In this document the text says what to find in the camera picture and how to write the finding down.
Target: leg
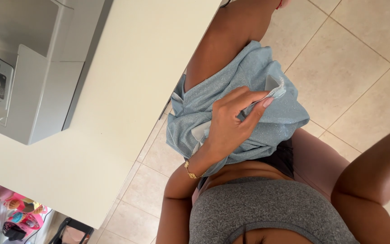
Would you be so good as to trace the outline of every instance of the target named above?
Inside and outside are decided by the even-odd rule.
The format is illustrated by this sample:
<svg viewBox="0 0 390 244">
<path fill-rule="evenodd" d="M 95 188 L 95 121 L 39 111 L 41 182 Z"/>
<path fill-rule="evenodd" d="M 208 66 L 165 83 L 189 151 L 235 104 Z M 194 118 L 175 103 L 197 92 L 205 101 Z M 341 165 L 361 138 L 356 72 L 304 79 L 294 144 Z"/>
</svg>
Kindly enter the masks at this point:
<svg viewBox="0 0 390 244">
<path fill-rule="evenodd" d="M 185 91 L 214 75 L 251 41 L 260 41 L 280 0 L 237 0 L 220 8 L 186 71 Z"/>
<path fill-rule="evenodd" d="M 336 181 L 350 162 L 303 129 L 297 129 L 292 139 L 295 180 L 311 186 L 330 201 Z"/>
</svg>

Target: glittery blue fabric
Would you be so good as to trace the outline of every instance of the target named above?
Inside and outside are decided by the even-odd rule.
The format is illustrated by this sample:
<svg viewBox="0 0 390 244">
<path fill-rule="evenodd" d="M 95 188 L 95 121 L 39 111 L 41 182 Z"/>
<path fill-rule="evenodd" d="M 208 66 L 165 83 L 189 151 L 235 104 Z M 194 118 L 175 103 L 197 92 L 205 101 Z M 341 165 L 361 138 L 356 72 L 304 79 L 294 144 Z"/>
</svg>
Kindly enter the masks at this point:
<svg viewBox="0 0 390 244">
<path fill-rule="evenodd" d="M 271 103 L 247 139 L 227 158 L 211 166 L 204 176 L 213 175 L 225 164 L 270 156 L 276 146 L 291 138 L 294 131 L 309 122 L 306 110 L 297 102 L 297 89 L 272 60 L 272 49 L 250 42 L 225 68 L 184 92 L 183 75 L 171 95 L 175 115 L 168 115 L 166 143 L 185 158 L 190 158 L 199 141 L 191 130 L 211 120 L 212 104 L 239 86 L 263 91 L 266 78 L 285 82 L 285 94 Z M 208 130 L 201 142 L 208 137 Z"/>
</svg>

